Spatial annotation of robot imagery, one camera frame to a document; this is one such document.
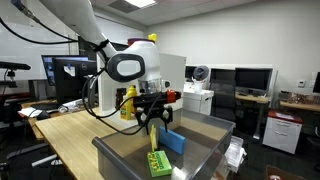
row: computer monitor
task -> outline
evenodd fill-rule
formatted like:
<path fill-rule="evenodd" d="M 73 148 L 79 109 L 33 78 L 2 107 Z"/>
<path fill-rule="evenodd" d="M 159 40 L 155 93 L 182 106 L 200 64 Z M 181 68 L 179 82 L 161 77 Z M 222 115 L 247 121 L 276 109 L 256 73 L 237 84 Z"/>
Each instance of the computer monitor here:
<path fill-rule="evenodd" d="M 49 86 L 55 86 L 54 82 L 54 73 L 53 73 L 53 62 L 52 59 L 67 59 L 67 60 L 81 60 L 88 61 L 88 56 L 85 55 L 42 55 L 42 62 L 44 66 L 44 70 L 47 75 Z"/>
<path fill-rule="evenodd" d="M 184 77 L 186 78 L 186 81 L 192 82 L 193 72 L 196 69 L 195 66 L 186 66 L 186 71 Z"/>
<path fill-rule="evenodd" d="M 318 72 L 317 74 L 317 79 L 316 79 L 316 82 L 314 83 L 313 92 L 320 93 L 320 72 Z"/>
<path fill-rule="evenodd" d="M 210 82 L 215 80 L 234 81 L 236 71 L 233 69 L 211 69 Z"/>
<path fill-rule="evenodd" d="M 82 87 L 87 80 L 85 76 L 97 73 L 96 61 L 53 58 L 53 66 L 58 104 L 82 98 Z"/>
<path fill-rule="evenodd" d="M 236 87 L 238 90 L 268 92 L 272 69 L 236 68 Z"/>

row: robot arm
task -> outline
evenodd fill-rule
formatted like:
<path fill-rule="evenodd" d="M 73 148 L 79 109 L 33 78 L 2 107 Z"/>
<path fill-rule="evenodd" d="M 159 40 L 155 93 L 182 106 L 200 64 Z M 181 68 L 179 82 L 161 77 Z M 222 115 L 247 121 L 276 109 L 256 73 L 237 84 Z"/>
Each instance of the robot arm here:
<path fill-rule="evenodd" d="M 112 79 L 118 82 L 138 79 L 141 84 L 140 88 L 153 87 L 154 83 L 161 81 L 156 46 L 151 42 L 139 42 L 140 44 L 134 44 L 134 47 L 130 47 L 124 52 L 117 52 L 99 29 L 89 0 L 40 0 L 40 2 L 86 41 L 100 45 L 108 59 L 105 59 L 101 53 L 98 54 L 106 63 L 107 72 Z M 135 61 L 131 63 L 139 67 L 137 69 L 140 71 L 137 70 L 130 75 L 121 72 L 118 65 L 124 61 Z"/>
<path fill-rule="evenodd" d="M 20 0 L 11 2 L 26 16 L 36 22 L 39 21 Z M 164 104 L 180 99 L 181 93 L 169 90 L 161 92 L 163 82 L 160 75 L 160 60 L 153 42 L 137 41 L 126 50 L 117 52 L 99 29 L 89 0 L 40 0 L 40 2 L 83 39 L 97 46 L 96 51 L 99 51 L 98 55 L 106 64 L 105 71 L 113 80 L 129 82 L 138 79 L 140 91 L 144 92 L 133 99 L 135 107 L 144 109 L 136 113 L 139 125 L 147 127 L 149 120 L 157 117 L 163 120 L 165 125 L 172 121 L 172 108 L 165 108 Z M 136 67 L 136 71 L 126 72 L 128 68 L 123 70 L 122 64 Z M 164 111 L 169 112 L 169 118 L 163 116 Z M 148 114 L 144 122 L 141 119 L 143 113 Z"/>

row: green block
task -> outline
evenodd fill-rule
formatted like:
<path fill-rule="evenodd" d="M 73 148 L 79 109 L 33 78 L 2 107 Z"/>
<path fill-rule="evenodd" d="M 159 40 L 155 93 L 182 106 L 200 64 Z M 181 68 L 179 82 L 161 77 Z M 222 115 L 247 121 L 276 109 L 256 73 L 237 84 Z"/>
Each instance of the green block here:
<path fill-rule="evenodd" d="M 172 173 L 172 167 L 164 151 L 148 152 L 147 158 L 152 177 L 165 176 Z"/>

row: white cabinet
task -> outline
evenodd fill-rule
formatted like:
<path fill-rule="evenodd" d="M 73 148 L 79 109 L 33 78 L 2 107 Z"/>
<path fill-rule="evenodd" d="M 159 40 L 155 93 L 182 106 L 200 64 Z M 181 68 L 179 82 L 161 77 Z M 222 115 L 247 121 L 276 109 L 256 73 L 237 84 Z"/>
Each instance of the white cabinet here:
<path fill-rule="evenodd" d="M 202 90 L 200 94 L 192 90 L 183 91 L 183 109 L 210 115 L 213 91 Z"/>
<path fill-rule="evenodd" d="M 287 117 L 287 119 L 284 118 L 274 110 L 269 111 L 263 144 L 294 154 L 299 140 L 302 120 L 298 117 Z"/>

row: ceiling light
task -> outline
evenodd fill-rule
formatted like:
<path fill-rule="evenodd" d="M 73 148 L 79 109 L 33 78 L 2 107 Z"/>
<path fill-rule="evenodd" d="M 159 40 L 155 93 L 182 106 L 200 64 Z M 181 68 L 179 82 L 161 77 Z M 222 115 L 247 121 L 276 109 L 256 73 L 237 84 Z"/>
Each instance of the ceiling light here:
<path fill-rule="evenodd" d="M 137 6 L 139 8 L 143 8 L 143 7 L 147 7 L 147 6 L 152 6 L 152 5 L 156 5 L 157 2 L 154 0 L 125 0 L 128 3 Z"/>

